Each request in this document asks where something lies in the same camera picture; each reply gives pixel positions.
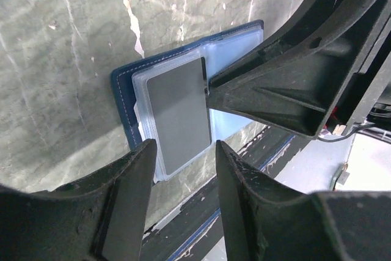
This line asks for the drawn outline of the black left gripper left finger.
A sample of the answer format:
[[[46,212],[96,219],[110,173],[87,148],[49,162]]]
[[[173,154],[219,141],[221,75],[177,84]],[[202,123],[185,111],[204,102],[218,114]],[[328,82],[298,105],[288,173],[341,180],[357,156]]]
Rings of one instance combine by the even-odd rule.
[[[156,163],[148,139],[54,191],[1,187],[2,260],[138,260]]]

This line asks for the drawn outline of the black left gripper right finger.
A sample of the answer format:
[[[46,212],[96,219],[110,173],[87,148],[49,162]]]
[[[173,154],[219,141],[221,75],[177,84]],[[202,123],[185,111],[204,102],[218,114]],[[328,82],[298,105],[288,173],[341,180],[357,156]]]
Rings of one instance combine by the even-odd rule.
[[[229,171],[238,204],[223,201],[229,260],[389,260],[390,193],[303,194],[216,143],[216,172]]]

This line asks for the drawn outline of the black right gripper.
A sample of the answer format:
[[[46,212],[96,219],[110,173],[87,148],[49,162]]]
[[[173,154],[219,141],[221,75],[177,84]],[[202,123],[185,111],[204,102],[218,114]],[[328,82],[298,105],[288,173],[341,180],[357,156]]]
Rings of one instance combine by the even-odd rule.
[[[339,142],[390,131],[390,0],[303,0],[273,35],[212,77],[208,106]]]

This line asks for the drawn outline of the blue leather card holder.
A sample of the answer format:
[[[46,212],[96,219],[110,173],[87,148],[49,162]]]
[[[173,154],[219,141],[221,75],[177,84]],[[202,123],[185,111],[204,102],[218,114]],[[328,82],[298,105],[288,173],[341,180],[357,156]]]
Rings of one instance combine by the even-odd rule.
[[[255,20],[112,71],[111,86],[129,146],[158,146],[154,182],[167,181],[250,119],[207,107],[210,79],[263,41]]]

